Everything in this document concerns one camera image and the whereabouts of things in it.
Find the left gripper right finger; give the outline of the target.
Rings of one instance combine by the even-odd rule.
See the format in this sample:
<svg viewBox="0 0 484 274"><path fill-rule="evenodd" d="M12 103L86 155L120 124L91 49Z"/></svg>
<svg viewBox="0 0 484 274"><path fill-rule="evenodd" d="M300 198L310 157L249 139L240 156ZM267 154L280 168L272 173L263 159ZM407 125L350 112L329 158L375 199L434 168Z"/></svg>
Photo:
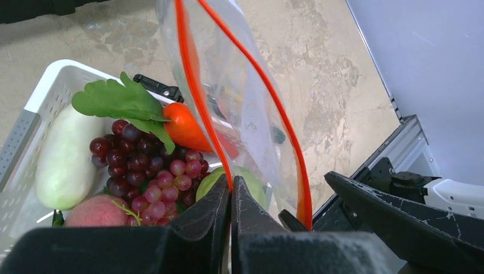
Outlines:
<svg viewBox="0 0 484 274"><path fill-rule="evenodd" d="M398 273L406 264L369 232L291 232L233 179L232 273Z"/></svg>

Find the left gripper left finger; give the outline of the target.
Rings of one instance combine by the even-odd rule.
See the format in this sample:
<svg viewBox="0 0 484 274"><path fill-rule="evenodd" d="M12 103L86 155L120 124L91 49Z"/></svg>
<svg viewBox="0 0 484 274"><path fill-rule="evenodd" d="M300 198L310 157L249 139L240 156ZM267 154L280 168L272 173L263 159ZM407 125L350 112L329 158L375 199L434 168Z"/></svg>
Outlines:
<svg viewBox="0 0 484 274"><path fill-rule="evenodd" d="M211 190L160 227L38 228L16 243L2 273L227 273L231 193Z"/></svg>

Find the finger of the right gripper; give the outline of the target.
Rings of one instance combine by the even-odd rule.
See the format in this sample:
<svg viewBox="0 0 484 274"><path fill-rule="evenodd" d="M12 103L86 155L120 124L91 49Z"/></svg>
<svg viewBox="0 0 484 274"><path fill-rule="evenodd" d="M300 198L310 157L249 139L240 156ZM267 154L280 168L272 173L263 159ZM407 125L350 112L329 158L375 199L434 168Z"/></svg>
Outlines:
<svg viewBox="0 0 484 274"><path fill-rule="evenodd" d="M330 171L326 182L402 260L448 273L483 273L483 220L387 194Z"/></svg>
<svg viewBox="0 0 484 274"><path fill-rule="evenodd" d="M303 223L301 223L296 217L294 217L289 211L283 209L279 214L278 218L282 226L292 232L308 232Z"/></svg>

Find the clear zip top bag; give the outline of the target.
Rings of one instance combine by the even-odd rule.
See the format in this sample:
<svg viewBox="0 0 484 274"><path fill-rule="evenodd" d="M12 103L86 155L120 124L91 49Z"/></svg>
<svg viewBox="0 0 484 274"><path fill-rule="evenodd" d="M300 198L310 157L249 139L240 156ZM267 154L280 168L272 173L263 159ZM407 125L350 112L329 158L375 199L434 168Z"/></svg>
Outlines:
<svg viewBox="0 0 484 274"><path fill-rule="evenodd" d="M286 209L312 229L303 152L241 8L235 1L157 1L156 13L175 82L218 152L228 187L236 176L253 176L260 187L253 198L263 208ZM273 126L284 132L283 144L274 142Z"/></svg>

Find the pink peach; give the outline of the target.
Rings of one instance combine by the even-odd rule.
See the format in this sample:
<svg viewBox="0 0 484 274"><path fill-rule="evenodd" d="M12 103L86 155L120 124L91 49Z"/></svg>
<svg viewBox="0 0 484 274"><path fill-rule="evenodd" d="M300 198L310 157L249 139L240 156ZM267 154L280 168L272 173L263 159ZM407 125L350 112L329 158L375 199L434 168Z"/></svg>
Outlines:
<svg viewBox="0 0 484 274"><path fill-rule="evenodd" d="M128 215L120 207L126 206L121 198L97 195L74 207L64 221L65 227L117 227L124 226Z"/></svg>

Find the orange plastic carrot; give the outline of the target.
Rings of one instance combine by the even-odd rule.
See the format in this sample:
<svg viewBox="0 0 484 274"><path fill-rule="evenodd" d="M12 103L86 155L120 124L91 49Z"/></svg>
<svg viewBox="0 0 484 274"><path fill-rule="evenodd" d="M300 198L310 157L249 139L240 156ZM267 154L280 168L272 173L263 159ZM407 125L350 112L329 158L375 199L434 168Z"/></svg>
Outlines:
<svg viewBox="0 0 484 274"><path fill-rule="evenodd" d="M71 104L77 112L100 118L124 119L153 134L173 152L175 145L217 154L190 108L178 102L163 106L140 83L121 72L119 80L96 80L76 92Z"/></svg>

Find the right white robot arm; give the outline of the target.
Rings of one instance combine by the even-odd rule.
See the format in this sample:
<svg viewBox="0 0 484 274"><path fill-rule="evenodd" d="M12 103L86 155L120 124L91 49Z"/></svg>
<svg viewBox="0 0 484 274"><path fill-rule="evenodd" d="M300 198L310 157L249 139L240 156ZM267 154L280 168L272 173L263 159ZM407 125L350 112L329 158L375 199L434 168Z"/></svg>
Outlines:
<svg viewBox="0 0 484 274"><path fill-rule="evenodd" d="M483 187L396 172L389 158L354 178L325 175L355 231L373 232L401 260L434 273L483 272Z"/></svg>

